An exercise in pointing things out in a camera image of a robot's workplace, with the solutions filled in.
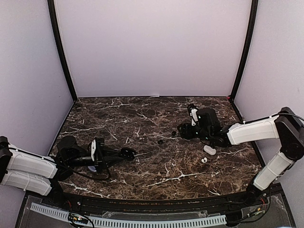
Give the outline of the black earbud charging case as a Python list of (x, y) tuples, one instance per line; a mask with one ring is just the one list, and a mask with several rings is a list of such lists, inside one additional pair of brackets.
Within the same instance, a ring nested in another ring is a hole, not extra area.
[(137, 152), (134, 149), (125, 147), (121, 149), (120, 154), (123, 159), (127, 161), (133, 161), (135, 159)]

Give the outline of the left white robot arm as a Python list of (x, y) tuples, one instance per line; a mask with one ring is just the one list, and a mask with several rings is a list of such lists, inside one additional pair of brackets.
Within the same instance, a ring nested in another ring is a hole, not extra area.
[(107, 172), (123, 161), (132, 161), (136, 152), (130, 148), (120, 150), (105, 146), (103, 138), (94, 138), (87, 149), (79, 146), (76, 138), (65, 136), (57, 144), (56, 156), (41, 156), (16, 148), (7, 137), (0, 138), (0, 183), (31, 191), (48, 199), (57, 207), (67, 203), (67, 196), (56, 189), (56, 184), (73, 174), (81, 175), (75, 167), (88, 167), (93, 173)]

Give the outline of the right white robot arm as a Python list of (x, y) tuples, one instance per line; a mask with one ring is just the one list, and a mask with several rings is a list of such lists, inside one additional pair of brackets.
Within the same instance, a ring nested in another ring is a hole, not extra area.
[(242, 196), (247, 206), (253, 206), (260, 200), (261, 192), (304, 156), (304, 119), (295, 115), (289, 107), (283, 107), (280, 112), (267, 117), (226, 126), (221, 126), (214, 109), (198, 109), (190, 104), (188, 113), (191, 122), (177, 127), (181, 138), (207, 141), (203, 150), (210, 155), (216, 154), (217, 147), (279, 139), (279, 151), (255, 176)]

